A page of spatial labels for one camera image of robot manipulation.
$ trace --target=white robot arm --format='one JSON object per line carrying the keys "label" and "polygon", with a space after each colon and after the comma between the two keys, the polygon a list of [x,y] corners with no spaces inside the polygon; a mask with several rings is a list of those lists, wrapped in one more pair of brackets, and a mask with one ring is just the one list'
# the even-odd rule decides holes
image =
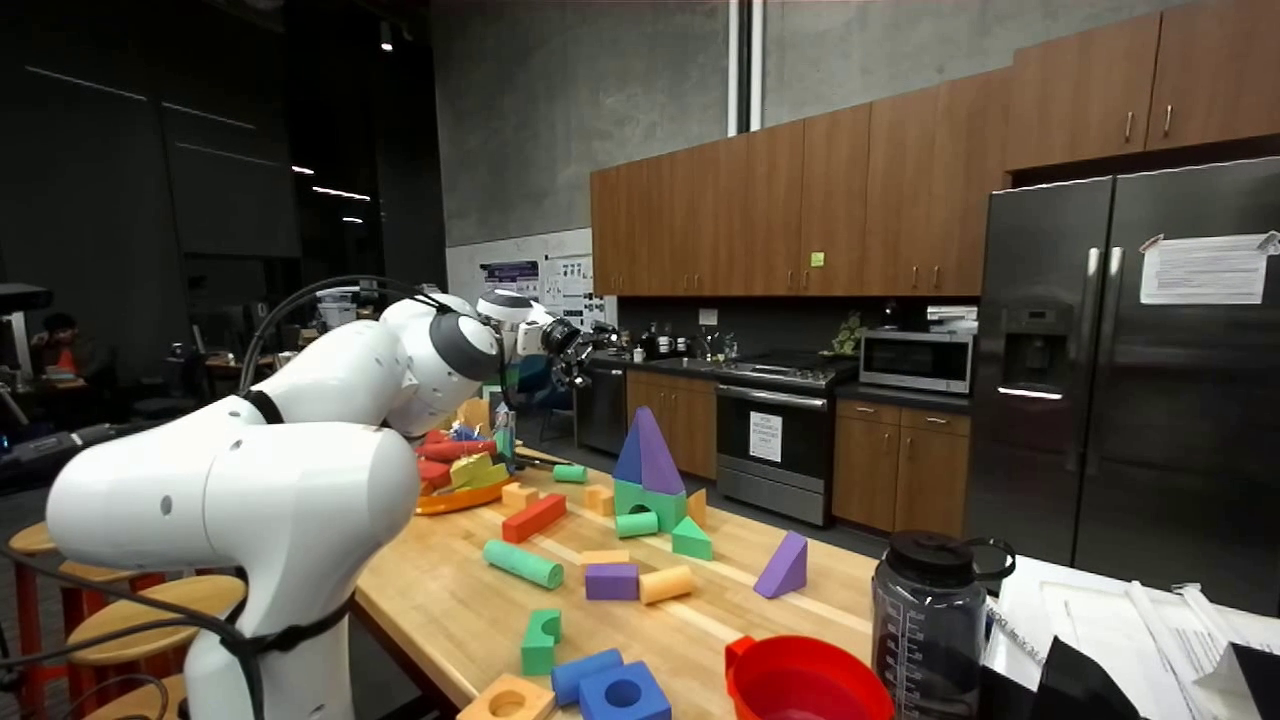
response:
{"label": "white robot arm", "polygon": [[436,427],[500,354],[540,357],[571,327],[535,306],[457,296],[401,300],[307,345],[243,397],[222,397],[165,427],[79,451],[53,485],[57,543],[111,570],[243,570],[247,642],[316,628],[290,653],[259,655],[259,699],[241,659],[198,638],[188,653],[194,720],[349,720],[349,624],[365,560],[417,508],[410,436]]}

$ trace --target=gray wall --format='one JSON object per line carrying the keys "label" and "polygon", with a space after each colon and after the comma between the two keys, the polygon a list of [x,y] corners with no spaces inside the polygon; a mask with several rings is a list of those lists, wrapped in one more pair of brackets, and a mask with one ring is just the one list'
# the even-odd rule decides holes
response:
{"label": "gray wall", "polygon": [[589,176],[724,137],[724,0],[438,0],[449,245],[589,224]]}
{"label": "gray wall", "polygon": [[[1000,68],[1181,0],[762,0],[762,125]],[[438,0],[449,245],[589,224],[589,176],[724,137],[728,0]]]}

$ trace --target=yellow foam block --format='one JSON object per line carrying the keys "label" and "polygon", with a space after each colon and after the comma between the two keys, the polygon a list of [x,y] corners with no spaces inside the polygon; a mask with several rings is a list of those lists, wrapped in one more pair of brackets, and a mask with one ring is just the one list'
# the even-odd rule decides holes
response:
{"label": "yellow foam block", "polygon": [[641,606],[664,606],[693,594],[693,571],[684,563],[641,578]]}
{"label": "yellow foam block", "polygon": [[457,720],[549,720],[554,697],[524,678],[496,678]]}
{"label": "yellow foam block", "polygon": [[706,487],[693,491],[684,502],[684,516],[693,516],[698,528],[711,528],[711,516],[706,516]]}
{"label": "yellow foam block", "polygon": [[509,485],[502,487],[502,511],[524,511],[532,505],[532,487]]}
{"label": "yellow foam block", "polygon": [[449,467],[449,485],[452,487],[472,487],[472,485],[500,485],[509,479],[509,467],[496,463],[492,456],[477,451],[477,456],[462,456]]}
{"label": "yellow foam block", "polygon": [[585,505],[598,516],[612,516],[612,487],[609,485],[589,485]]}

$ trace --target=stainless steel refrigerator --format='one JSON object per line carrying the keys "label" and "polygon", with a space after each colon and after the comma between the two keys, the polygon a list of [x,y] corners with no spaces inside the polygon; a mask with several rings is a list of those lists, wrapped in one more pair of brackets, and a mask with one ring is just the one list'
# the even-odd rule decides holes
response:
{"label": "stainless steel refrigerator", "polygon": [[[1274,229],[1280,157],[996,193],[966,534],[1280,613]],[[1151,306],[1155,248],[1197,235],[1258,235],[1258,306]]]}

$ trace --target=red bowl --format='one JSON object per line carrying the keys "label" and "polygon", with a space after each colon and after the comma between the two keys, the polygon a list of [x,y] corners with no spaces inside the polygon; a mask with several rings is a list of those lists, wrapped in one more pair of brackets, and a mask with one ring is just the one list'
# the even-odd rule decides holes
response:
{"label": "red bowl", "polygon": [[740,638],[724,650],[724,679],[740,720],[891,720],[875,673],[810,638]]}

